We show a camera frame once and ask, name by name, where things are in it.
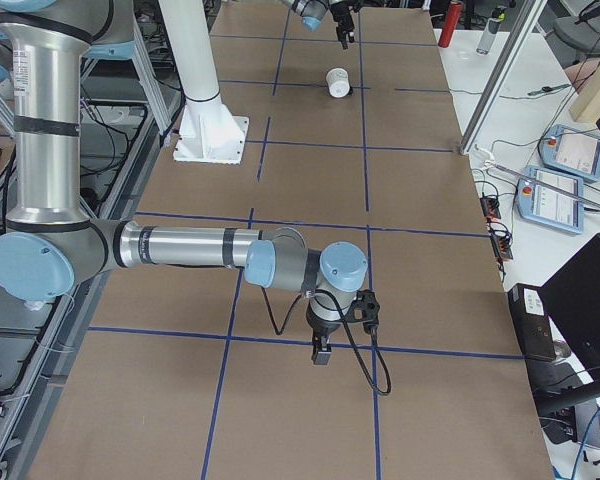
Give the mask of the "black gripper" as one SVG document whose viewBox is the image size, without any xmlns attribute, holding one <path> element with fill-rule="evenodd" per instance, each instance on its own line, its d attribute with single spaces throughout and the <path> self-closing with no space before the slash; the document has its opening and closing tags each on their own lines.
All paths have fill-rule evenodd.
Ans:
<svg viewBox="0 0 600 480">
<path fill-rule="evenodd" d="M 331 356 L 329 338 L 341 326 L 341 318 L 335 311 L 328 311 L 328 318 L 319 316 L 322 308 L 318 304 L 309 303 L 306 309 L 306 321 L 312 328 L 313 364 L 327 365 Z"/>
<path fill-rule="evenodd" d="M 347 0 L 329 0 L 329 10 L 336 23 L 336 35 L 343 49 L 355 42 L 355 27 L 350 13 L 350 2 Z"/>
</svg>

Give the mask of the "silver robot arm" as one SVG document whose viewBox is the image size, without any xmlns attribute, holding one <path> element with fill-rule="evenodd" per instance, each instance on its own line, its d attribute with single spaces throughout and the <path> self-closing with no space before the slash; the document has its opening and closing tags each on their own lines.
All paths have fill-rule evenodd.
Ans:
<svg viewBox="0 0 600 480">
<path fill-rule="evenodd" d="M 282 4 L 296 13 L 302 24 L 315 31 L 330 13 L 335 23 L 336 36 L 342 48 L 347 50 L 355 42 L 355 24 L 352 13 L 360 10 L 357 1 L 346 0 L 282 0 Z"/>
<path fill-rule="evenodd" d="M 134 48 L 129 1 L 2 1 L 12 44 L 17 202 L 0 236 L 0 286 L 49 301 L 114 268 L 143 264 L 238 268 L 247 282 L 307 298 L 312 360 L 328 362 L 330 335 L 361 306 L 364 253 L 348 242 L 308 248 L 291 228 L 141 226 L 93 219 L 80 207 L 80 64 Z"/>
</svg>

